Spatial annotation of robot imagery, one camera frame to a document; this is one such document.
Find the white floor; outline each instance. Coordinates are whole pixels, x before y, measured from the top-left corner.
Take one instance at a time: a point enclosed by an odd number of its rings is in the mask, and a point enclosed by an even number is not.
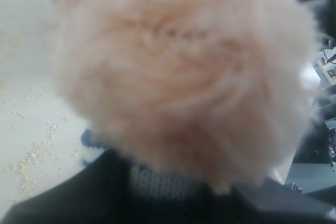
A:
[[[82,169],[85,122],[54,95],[47,0],[0,0],[0,220]]]

